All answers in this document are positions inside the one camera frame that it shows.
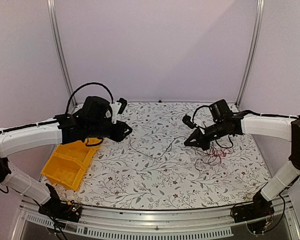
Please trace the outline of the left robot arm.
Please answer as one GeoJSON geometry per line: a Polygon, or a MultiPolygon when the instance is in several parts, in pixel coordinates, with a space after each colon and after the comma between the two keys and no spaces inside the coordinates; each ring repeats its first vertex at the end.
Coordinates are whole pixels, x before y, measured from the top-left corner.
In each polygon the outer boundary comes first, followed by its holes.
{"type": "Polygon", "coordinates": [[[85,143],[91,138],[121,142],[132,132],[130,126],[117,119],[126,106],[123,98],[109,102],[98,96],[88,96],[83,107],[73,114],[66,112],[42,122],[0,128],[0,185],[44,205],[53,217],[60,217],[65,211],[64,205],[59,202],[54,188],[8,163],[8,156],[47,145],[85,143]]]}

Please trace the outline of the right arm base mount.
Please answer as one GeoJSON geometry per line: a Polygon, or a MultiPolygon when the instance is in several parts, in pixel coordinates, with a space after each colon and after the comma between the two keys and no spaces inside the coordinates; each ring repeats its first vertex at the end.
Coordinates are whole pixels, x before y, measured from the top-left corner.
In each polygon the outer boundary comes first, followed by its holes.
{"type": "Polygon", "coordinates": [[[272,203],[264,208],[257,208],[254,202],[235,204],[230,210],[230,216],[235,223],[245,222],[246,227],[253,235],[262,235],[273,221],[275,210],[272,203]]]}

